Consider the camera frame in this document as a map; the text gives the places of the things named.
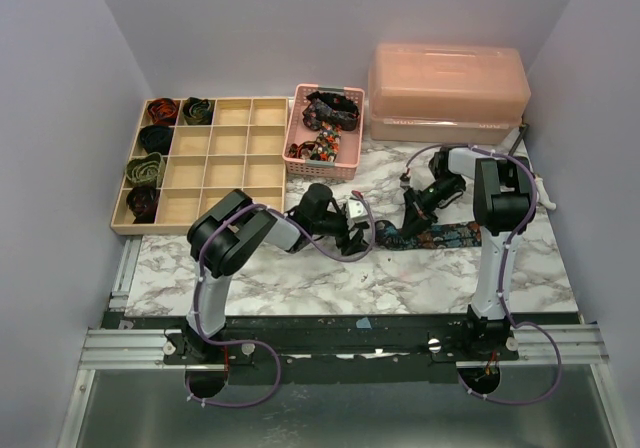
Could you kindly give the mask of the navy floral tie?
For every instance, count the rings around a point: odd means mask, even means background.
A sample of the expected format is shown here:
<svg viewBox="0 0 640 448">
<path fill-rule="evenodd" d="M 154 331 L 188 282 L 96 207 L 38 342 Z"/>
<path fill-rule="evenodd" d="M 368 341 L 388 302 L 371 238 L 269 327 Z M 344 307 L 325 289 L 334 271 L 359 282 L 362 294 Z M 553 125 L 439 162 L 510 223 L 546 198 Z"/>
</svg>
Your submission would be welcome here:
<svg viewBox="0 0 640 448">
<path fill-rule="evenodd" d="M 475 222 L 432 225 L 404 238 L 388 220 L 375 224 L 376 245 L 390 251 L 475 248 L 482 245 L 480 226 Z"/>
</svg>

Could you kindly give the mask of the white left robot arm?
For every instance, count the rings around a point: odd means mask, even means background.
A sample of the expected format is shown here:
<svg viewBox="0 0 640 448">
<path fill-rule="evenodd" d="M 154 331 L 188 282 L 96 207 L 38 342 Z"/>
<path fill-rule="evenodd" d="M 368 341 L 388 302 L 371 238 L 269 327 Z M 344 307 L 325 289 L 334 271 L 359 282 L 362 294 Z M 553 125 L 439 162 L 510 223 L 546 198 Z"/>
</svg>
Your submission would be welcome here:
<svg viewBox="0 0 640 448">
<path fill-rule="evenodd" d="M 222 348 L 219 333 L 233 276 L 264 243 L 295 254 L 308 245 L 339 262 L 364 258 L 375 242 L 370 205 L 357 191 L 339 204 L 329 186 L 309 185 L 299 203 L 285 213 L 234 189 L 189 228 L 190 255 L 197 278 L 188 326 L 187 350 L 201 363 L 214 361 Z"/>
</svg>

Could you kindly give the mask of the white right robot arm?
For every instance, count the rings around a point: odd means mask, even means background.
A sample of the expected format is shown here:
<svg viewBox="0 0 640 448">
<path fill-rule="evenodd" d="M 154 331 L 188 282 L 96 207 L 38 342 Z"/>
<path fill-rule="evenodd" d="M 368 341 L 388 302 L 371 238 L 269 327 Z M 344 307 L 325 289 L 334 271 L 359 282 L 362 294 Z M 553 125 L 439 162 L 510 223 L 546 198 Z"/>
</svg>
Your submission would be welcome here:
<svg viewBox="0 0 640 448">
<path fill-rule="evenodd" d="M 479 246 L 481 261 L 470 311 L 478 321 L 514 319 L 509 291 L 515 255 L 523 233 L 535 217 L 538 189 L 529 160 L 477 146 L 442 146 L 429 161 L 434 177 L 428 187 L 411 186 L 408 161 L 400 177 L 404 219 L 390 245 L 408 248 Z M 468 223 L 440 225 L 436 215 L 464 194 L 473 181 Z"/>
</svg>

